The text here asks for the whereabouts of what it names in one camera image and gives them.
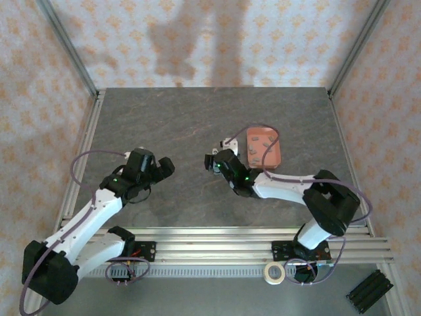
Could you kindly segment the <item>aluminium frame post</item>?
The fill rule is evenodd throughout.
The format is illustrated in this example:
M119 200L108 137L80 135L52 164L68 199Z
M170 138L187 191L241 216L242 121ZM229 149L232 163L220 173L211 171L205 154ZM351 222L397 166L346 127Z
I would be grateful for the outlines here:
M44 14L62 48L68 55L70 62L82 80L86 90L92 98L97 99L99 90L96 88L85 64L83 63L76 47L74 46L68 32L66 31L61 18L57 14L50 0L35 0L41 12Z
M370 39L372 32L375 30L378 22L383 16L385 10L390 4L391 0L376 0L372 10L370 11L367 19L365 20L358 36L353 42L346 58L339 68L337 74L330 87L327 89L328 97L332 100L338 93L340 87L343 85L347 75L350 73L353 65L356 63L361 51Z

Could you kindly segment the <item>aluminium rail beam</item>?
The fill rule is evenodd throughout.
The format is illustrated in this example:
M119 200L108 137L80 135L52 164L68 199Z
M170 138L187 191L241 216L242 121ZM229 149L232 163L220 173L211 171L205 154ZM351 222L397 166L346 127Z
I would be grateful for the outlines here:
M157 265L260 265L273 259L273 241L292 240L297 228L161 227L128 229L140 241L157 244ZM351 227L345 238L330 240L332 259L344 264L392 263L386 237L373 237L366 227Z

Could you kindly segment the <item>pink plastic tray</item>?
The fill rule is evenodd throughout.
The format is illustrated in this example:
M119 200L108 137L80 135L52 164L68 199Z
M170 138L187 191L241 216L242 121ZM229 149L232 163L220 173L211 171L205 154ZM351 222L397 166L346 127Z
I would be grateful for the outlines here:
M276 169L280 166L282 158L281 158L281 150L280 150L280 143L277 141L268 151L266 154L264 164L262 163L262 158L264 153L269 147L263 146L263 142L268 142L269 145L272 144L272 142L268 139L269 136L273 136L276 139L277 133L267 127L252 127L247 129L247 160L248 164L251 168L258 168L261 169L264 165L266 169ZM252 142L250 141L250 138L256 137L258 138L257 141ZM253 150L255 150L257 153L254 155L251 155L249 152L248 145L253 145ZM259 159L259 162L254 163L252 160L254 158Z

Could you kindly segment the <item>aluminium side rail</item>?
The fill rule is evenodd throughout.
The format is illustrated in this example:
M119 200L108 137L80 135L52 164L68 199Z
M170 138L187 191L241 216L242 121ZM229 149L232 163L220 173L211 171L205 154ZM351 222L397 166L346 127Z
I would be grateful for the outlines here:
M354 164L352 161L352 157L350 155L349 146L347 145L346 138L345 138L345 132L341 124L341 120L339 117L339 112L335 107L334 101L332 99L329 99L330 107L332 108L332 113L335 119L335 123L337 126L339 138L342 143L342 147L344 150L344 155L347 161L349 173L352 178L352 184L357 189L357 195L359 198L361 198L361 206L360 210L362 213L362 217L360 219L355 219L355 222L357 226L363 226L365 229L367 229L369 237L373 238L376 236L376 233L374 232L372 221L370 219L371 214L373 213L373 205L366 193L362 191L362 188L360 187L359 180L357 178L357 175L355 173Z
M86 120L86 124L82 132L82 140L80 141L78 150L76 152L77 155L91 149L105 94L106 89L99 90L99 94L96 97L95 102L91 106L89 115ZM74 176L78 180L82 180L86 169L86 164L87 155L80 158L74 165ZM55 221L54 232L58 231L62 227L62 225L66 224L69 220L71 220L74 217L75 214L78 213L77 206L80 190L83 194L89 193L89 191L84 188L80 189L80 186L72 179L72 177L70 177L68 184L66 185L66 190L59 210L59 214L57 215L57 219Z

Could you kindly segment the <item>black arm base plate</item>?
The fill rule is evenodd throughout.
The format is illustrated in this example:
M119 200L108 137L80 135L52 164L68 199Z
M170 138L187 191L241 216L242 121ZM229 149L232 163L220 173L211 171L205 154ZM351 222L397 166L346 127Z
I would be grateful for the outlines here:
M274 261L287 261L294 258L305 261L326 261L332 258L327 241L319 243L313 250L294 241L273 241L271 252Z
M135 258L145 259L148 262L155 261L157 243L154 241L125 241L120 255L107 260L107 262L116 261L116 258L123 258L123 261L134 261Z

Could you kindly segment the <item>black aluminium extrusion piece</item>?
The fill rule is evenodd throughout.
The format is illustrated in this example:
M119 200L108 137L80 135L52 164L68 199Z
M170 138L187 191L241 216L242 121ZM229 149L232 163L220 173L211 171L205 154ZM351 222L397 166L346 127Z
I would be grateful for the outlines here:
M377 269L351 290L346 298L351 302L354 309L362 315L393 287L394 285L386 275Z

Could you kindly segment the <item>white tape roll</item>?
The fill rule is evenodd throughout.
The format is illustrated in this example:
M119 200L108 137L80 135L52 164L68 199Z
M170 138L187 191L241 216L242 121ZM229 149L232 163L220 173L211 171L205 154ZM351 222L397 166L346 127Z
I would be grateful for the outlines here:
M271 276L270 270L271 268L277 268L279 270L280 275L278 278ZM266 264L263 270L263 277L264 280L270 285L279 285L281 284L286 276L285 268L279 261L272 261Z

